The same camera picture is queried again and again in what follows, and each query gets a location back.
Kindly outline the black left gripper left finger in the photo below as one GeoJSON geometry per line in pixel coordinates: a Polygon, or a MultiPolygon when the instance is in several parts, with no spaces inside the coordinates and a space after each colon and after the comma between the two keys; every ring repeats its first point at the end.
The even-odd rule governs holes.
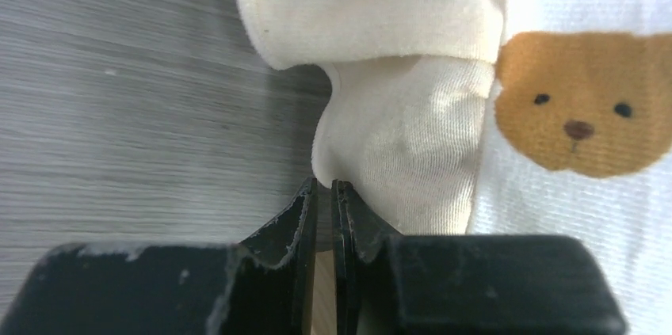
{"type": "Polygon", "coordinates": [[[309,334],[314,286],[317,181],[307,178],[291,202],[242,241],[240,334],[309,334]]]}

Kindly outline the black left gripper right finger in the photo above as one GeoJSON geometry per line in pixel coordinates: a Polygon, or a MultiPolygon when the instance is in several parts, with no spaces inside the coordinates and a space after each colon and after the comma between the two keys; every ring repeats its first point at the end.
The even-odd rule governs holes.
{"type": "Polygon", "coordinates": [[[337,334],[393,334],[397,324],[389,239],[399,232],[347,181],[331,187],[337,334]]]}

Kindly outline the large bear print cushion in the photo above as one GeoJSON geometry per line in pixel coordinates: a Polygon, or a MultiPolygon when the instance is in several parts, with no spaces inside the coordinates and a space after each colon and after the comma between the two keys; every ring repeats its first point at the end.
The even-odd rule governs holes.
{"type": "Polygon", "coordinates": [[[407,234],[565,234],[671,331],[671,0],[237,0],[332,85],[312,145],[407,234]]]}

